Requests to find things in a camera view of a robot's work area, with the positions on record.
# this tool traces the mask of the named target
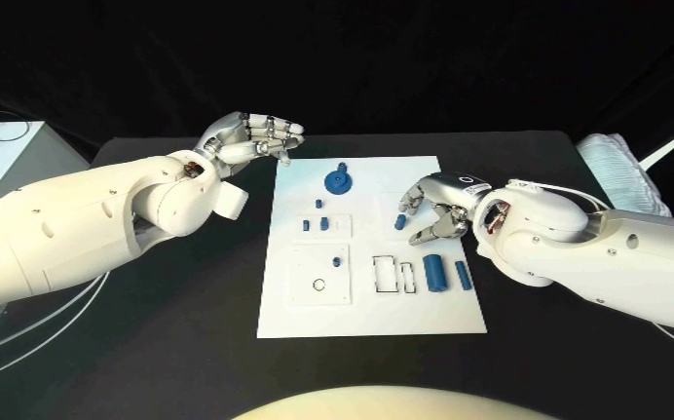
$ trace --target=robotic hand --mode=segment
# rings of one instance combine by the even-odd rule
[[[517,179],[491,191],[467,174],[426,176],[405,194],[400,211],[416,213],[428,198],[439,219],[411,245],[461,238],[471,221],[477,253],[517,282],[557,282],[588,301],[674,326],[674,220],[624,210],[588,214],[545,188],[596,205],[585,193]]]
[[[215,211],[236,219],[248,193],[223,178],[304,142],[303,126],[235,112],[195,150],[38,181],[0,198],[0,303],[87,282]]]

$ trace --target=blue gear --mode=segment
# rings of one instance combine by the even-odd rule
[[[352,189],[353,181],[347,174],[347,164],[340,162],[337,170],[326,177],[326,189],[333,194],[344,194]]]

